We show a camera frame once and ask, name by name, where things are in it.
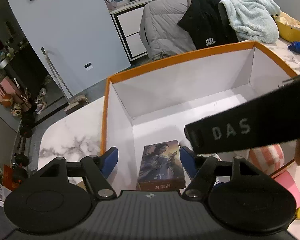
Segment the illustrated card box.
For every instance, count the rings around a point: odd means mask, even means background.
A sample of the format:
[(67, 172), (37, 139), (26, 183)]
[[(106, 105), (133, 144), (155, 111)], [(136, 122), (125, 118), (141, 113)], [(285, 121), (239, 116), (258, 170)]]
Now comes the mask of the illustrated card box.
[(178, 141), (145, 146), (136, 188), (141, 191), (174, 191), (185, 187)]

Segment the white crochet bunny plush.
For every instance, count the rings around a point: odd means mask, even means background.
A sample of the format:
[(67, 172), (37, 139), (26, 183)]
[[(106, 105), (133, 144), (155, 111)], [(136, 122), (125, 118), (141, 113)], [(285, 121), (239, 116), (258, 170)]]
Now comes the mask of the white crochet bunny plush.
[(252, 148), (248, 160), (267, 175), (284, 165), (285, 156), (279, 144)]

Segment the pink wallet case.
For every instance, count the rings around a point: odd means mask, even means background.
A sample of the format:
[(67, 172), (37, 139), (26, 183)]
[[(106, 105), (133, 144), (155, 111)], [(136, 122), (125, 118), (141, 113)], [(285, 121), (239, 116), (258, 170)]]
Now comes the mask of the pink wallet case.
[(274, 180), (293, 195), (296, 201), (296, 208), (298, 209), (300, 207), (300, 191), (290, 173), (288, 171), (285, 171), (275, 177)]

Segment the orange cardboard box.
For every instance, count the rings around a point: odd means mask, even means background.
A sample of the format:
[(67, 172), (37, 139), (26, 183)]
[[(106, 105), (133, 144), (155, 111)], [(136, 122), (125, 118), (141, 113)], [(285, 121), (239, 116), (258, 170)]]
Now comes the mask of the orange cardboard box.
[(101, 150), (115, 146), (115, 191), (136, 188), (143, 148), (184, 139), (186, 124), (276, 89), (296, 73), (258, 42), (191, 51), (107, 79)]

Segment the broom with dustpan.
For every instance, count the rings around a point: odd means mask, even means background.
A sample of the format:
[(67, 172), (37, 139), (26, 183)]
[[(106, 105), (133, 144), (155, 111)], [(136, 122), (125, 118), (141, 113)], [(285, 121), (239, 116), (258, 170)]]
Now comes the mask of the broom with dustpan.
[(69, 87), (66, 85), (62, 77), (60, 76), (57, 69), (54, 67), (52, 61), (50, 60), (46, 50), (42, 47), (41, 48), (42, 54), (49, 66), (51, 73), (53, 75), (54, 80), (56, 81), (58, 87), (62, 91), (64, 97), (66, 98), (68, 105), (64, 109), (66, 115), (74, 113), (76, 110), (86, 106), (89, 104), (89, 100), (86, 98), (84, 94), (80, 94), (78, 96), (74, 96), (70, 91)]

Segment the yellow bowl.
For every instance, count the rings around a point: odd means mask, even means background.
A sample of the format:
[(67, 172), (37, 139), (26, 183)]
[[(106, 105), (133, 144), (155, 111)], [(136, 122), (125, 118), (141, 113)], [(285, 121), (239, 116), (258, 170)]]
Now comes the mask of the yellow bowl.
[(285, 12), (281, 12), (279, 16), (274, 15), (273, 19), (281, 38), (288, 42), (300, 42), (300, 21), (290, 17)]

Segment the light blue towel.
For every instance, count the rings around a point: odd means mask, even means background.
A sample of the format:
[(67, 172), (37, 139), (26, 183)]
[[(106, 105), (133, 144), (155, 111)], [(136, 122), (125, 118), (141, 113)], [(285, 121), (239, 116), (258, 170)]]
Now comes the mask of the light blue towel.
[(273, 0), (221, 0), (239, 41), (274, 43), (279, 30), (273, 16), (281, 8)]

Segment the grey puffer jacket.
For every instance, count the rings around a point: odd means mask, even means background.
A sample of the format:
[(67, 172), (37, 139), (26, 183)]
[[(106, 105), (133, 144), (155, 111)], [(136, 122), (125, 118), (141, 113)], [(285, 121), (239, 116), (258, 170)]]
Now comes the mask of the grey puffer jacket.
[(191, 5), (191, 0), (156, 0), (143, 9), (140, 39), (151, 61), (196, 50), (189, 35), (177, 23)]

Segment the black garment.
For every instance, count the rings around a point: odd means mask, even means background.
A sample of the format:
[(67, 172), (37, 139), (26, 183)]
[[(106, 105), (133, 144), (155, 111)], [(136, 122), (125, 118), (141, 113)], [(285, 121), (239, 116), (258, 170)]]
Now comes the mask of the black garment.
[(236, 32), (222, 0), (191, 0), (187, 11), (177, 23), (189, 33), (196, 49), (237, 43)]

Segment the white cabinet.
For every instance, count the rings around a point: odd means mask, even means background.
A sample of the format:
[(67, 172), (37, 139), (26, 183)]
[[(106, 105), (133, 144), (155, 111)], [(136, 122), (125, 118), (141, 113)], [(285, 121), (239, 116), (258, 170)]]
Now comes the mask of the white cabinet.
[(110, 12), (121, 43), (130, 62), (147, 54), (139, 30), (146, 4), (157, 0), (138, 0), (129, 2)]

